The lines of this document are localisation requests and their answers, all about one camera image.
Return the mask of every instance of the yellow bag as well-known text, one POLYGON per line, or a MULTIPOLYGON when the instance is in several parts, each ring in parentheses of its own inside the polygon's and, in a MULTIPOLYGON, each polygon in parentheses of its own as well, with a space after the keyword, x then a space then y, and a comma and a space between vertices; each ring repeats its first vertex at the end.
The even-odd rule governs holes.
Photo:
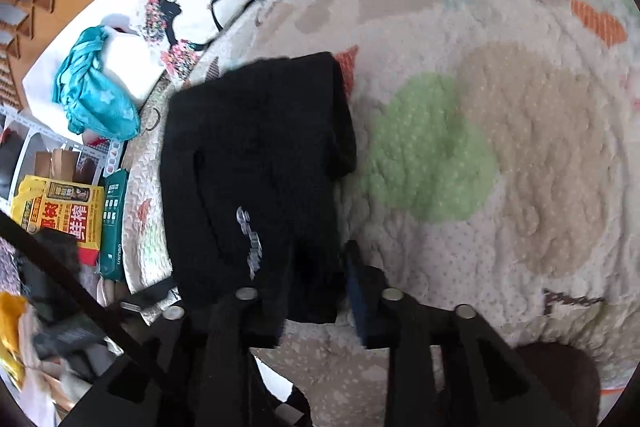
POLYGON ((0 344, 0 365, 4 368, 18 389, 24 383, 24 366, 18 362, 9 351, 0 344))
POLYGON ((20 356, 18 319, 26 308, 24 297, 0 292, 0 343, 15 356, 20 356))
POLYGON ((27 232, 41 227, 78 238, 78 257, 95 265, 100 251, 104 189, 95 185, 25 176, 11 202, 11 217, 27 232))

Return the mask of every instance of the black fabric with white logo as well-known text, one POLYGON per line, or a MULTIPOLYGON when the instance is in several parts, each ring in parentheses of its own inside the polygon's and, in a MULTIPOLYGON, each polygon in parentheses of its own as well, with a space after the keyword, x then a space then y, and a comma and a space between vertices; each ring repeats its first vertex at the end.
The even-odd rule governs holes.
POLYGON ((252 286, 292 320, 334 321, 344 293, 334 182, 355 166, 329 53, 260 60, 177 93, 160 181, 185 303, 252 286))

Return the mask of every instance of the white pillow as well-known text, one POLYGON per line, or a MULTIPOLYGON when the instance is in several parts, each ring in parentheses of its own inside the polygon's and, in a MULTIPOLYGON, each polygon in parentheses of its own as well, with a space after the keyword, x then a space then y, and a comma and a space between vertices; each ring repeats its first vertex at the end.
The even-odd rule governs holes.
POLYGON ((206 46, 250 1, 139 0, 132 27, 144 37, 152 58, 182 87, 206 46))
POLYGON ((109 37, 102 46, 102 73, 129 93, 131 100, 141 108, 164 68, 151 59, 145 39, 106 29, 109 37))

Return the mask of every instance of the orange pattern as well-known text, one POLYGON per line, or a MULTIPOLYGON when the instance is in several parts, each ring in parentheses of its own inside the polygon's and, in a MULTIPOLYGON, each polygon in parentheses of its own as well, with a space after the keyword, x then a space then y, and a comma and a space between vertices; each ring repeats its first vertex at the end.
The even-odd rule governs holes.
POLYGON ((151 198, 144 200, 138 207, 137 216, 140 222, 140 232, 144 232, 146 229, 146 216, 149 214, 149 208, 151 207, 151 198))
POLYGON ((356 44, 345 52, 334 55, 335 60, 340 64, 344 92, 347 94, 347 97, 351 96, 351 91, 353 91, 353 70, 356 65, 356 55, 359 50, 360 47, 356 44))
POLYGON ((607 48, 626 41, 626 31, 620 21, 608 12, 598 12, 584 1, 571 0, 571 12, 582 25, 595 33, 607 48))

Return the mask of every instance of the teal fabric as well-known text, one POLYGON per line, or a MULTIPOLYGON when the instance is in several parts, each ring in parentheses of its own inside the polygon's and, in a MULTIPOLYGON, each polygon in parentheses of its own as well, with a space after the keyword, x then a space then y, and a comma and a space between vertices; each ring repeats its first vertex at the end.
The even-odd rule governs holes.
POLYGON ((69 131, 91 129, 100 136, 129 140, 140 131, 138 110, 129 95, 102 74, 100 52, 109 33, 104 26, 85 29, 56 73, 53 102, 61 103, 69 131))

